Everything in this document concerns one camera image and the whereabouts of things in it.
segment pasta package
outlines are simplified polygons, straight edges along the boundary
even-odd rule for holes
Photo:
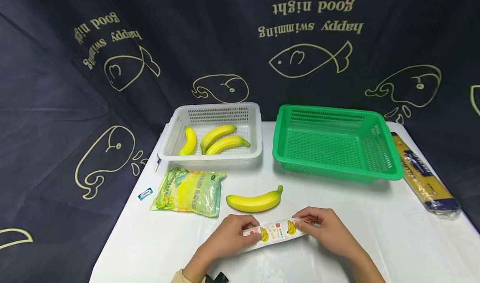
[[[226,176],[224,172],[193,172],[170,167],[150,210],[195,212],[216,217],[220,210],[220,183]]]
[[[439,217],[458,218],[461,212],[458,201],[397,133],[392,132],[392,136],[400,154],[404,178],[423,206]]]
[[[261,233],[262,239],[257,241],[253,245],[244,249],[242,252],[248,252],[257,248],[262,248],[267,245],[273,245],[280,242],[292,240],[305,235],[304,232],[297,230],[295,227],[295,221],[299,218],[290,218],[286,220],[279,220],[278,222],[268,223],[252,229],[243,231],[243,236],[248,236],[253,233]]]

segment green plastic basket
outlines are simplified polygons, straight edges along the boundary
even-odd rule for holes
[[[403,177],[400,156],[376,112],[283,105],[273,138],[282,167],[336,179],[372,182]]]

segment human hand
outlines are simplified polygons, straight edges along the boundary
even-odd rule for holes
[[[213,261],[237,254],[259,241],[262,238],[260,233],[243,236],[243,230],[259,225],[260,223],[251,215],[230,214],[225,217],[212,235],[197,249],[183,269],[183,276],[191,282],[201,282]]]
[[[262,238],[260,233],[243,236],[243,230],[258,227],[260,223],[251,215],[230,214],[199,248],[213,260],[237,254]]]
[[[366,253],[332,209],[306,207],[293,217],[301,218],[295,222],[297,229],[313,236],[335,254],[353,260]]]

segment basket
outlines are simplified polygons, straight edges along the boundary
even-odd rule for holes
[[[273,142],[273,156],[287,170],[359,182],[403,177],[390,130],[376,112],[283,105]]]
[[[234,147],[220,154],[202,155],[200,142],[212,129],[226,124],[237,126],[227,136],[242,136],[250,147]],[[185,127],[195,131],[197,146],[192,156],[178,156],[184,146]],[[180,166],[204,166],[220,164],[250,164],[262,153],[262,115],[256,103],[214,104],[180,106],[173,113],[158,156],[162,160],[174,161]]]

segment white plastic basket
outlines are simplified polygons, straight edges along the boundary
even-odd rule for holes
[[[220,154],[205,155],[200,150],[202,138],[212,129],[226,124],[237,126],[227,136],[242,136],[250,147],[234,147]],[[192,156],[178,156],[184,146],[185,127],[195,131],[197,146]],[[180,106],[173,113],[158,151],[162,160],[180,166],[250,164],[262,153],[262,115],[256,103]]]

